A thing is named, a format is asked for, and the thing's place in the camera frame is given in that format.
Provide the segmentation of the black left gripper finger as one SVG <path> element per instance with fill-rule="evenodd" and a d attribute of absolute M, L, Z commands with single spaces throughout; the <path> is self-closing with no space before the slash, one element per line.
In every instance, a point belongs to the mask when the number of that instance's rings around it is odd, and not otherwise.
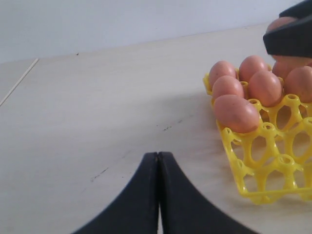
<path fill-rule="evenodd" d="M 279 17 L 305 18 L 312 14 L 312 0 L 304 0 L 282 11 Z"/>
<path fill-rule="evenodd" d="M 77 234 L 156 234 L 158 231 L 157 153 L 146 153 L 115 200 Z"/>
<path fill-rule="evenodd" d="M 254 233 L 207 200 L 170 152 L 158 153 L 158 199 L 165 234 Z"/>
<path fill-rule="evenodd" d="M 278 27 L 263 36 L 266 51 L 273 56 L 312 57 L 312 18 Z"/>

